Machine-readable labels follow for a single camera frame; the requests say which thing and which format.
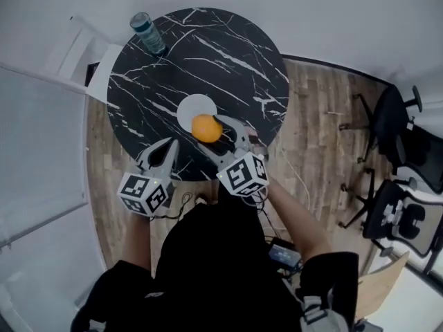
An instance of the small screen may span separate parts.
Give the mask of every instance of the small screen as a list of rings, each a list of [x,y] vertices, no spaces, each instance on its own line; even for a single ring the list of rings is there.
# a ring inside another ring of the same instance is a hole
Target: small screen
[[[280,262],[281,264],[292,268],[295,268],[301,259],[298,252],[279,245],[272,245],[271,249],[269,250],[269,256],[274,261]]]

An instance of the round table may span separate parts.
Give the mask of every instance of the round table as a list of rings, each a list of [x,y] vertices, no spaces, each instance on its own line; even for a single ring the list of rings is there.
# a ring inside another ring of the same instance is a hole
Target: round table
[[[289,97],[286,68],[269,37],[249,20],[214,8],[180,10],[154,23],[168,54],[154,57],[134,35],[109,78],[109,119],[128,154],[136,159],[147,146],[172,136],[180,142],[172,178],[214,179],[217,168],[177,121],[178,105],[193,94],[207,95],[218,114],[241,120],[269,145]],[[232,149],[231,140],[225,129],[217,146]]]

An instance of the office chair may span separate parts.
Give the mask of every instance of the office chair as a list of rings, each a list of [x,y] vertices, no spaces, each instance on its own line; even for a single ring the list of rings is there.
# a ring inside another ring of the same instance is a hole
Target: office chair
[[[355,195],[363,202],[363,208],[346,224],[339,222],[342,228],[350,227],[366,212],[368,216],[363,224],[363,237],[370,239],[381,250],[382,256],[392,253],[393,248],[385,248],[377,240],[387,238],[400,241],[411,247],[421,258],[430,251],[435,260],[443,248],[443,203],[431,203],[415,198],[399,185],[417,187],[417,181],[385,180],[374,195],[375,171],[366,169],[371,175],[368,198]],[[341,189],[352,192],[343,184]]]
[[[360,98],[363,108],[369,118],[369,125],[356,127],[350,123],[340,124],[340,131],[347,129],[370,130],[369,142],[365,154],[357,158],[358,163],[364,163],[371,149],[378,142],[379,153],[385,155],[392,163],[393,174],[397,169],[406,166],[417,172],[424,182],[437,194],[443,193],[443,139],[434,136],[426,130],[410,122],[406,108],[417,105],[423,110],[420,94],[413,87],[414,99],[404,102],[395,85],[390,85],[381,94],[372,114],[368,104],[361,94],[353,95]]]

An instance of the white cable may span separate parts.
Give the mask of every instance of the white cable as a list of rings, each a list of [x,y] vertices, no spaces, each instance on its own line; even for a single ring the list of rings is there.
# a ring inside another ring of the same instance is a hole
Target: white cable
[[[248,196],[247,198],[251,198],[254,200],[254,203],[249,203],[244,197],[242,197],[243,203],[246,205],[249,205],[250,207],[257,207],[257,204],[261,204],[264,202],[265,199],[268,198],[268,187],[264,188],[264,197],[262,197],[260,191],[257,191],[255,193],[252,193],[252,195]]]
[[[272,228],[271,226],[262,226],[262,228],[263,228],[263,230],[266,230],[266,229],[276,229],[276,230],[283,230],[283,231],[287,231],[288,229],[286,229],[286,228]]]
[[[294,174],[297,176],[297,178],[300,180],[300,182],[303,184],[303,187],[305,187],[306,194],[307,194],[307,209],[309,210],[311,207],[311,197],[309,195],[309,190],[307,189],[305,182],[303,182],[303,179],[301,179],[300,175],[297,173],[297,171],[292,167],[291,163],[289,162],[288,158],[286,157],[286,154],[283,150],[282,146],[282,140],[281,137],[278,137],[278,146],[280,147],[280,151],[282,152],[284,159],[286,160],[286,163],[290,166]]]

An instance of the chair wheel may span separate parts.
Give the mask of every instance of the chair wheel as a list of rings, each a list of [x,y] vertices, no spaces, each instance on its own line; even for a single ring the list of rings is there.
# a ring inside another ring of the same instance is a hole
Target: chair wheel
[[[387,247],[384,250],[381,250],[380,257],[389,257],[393,252],[394,252],[394,248],[392,246]]]

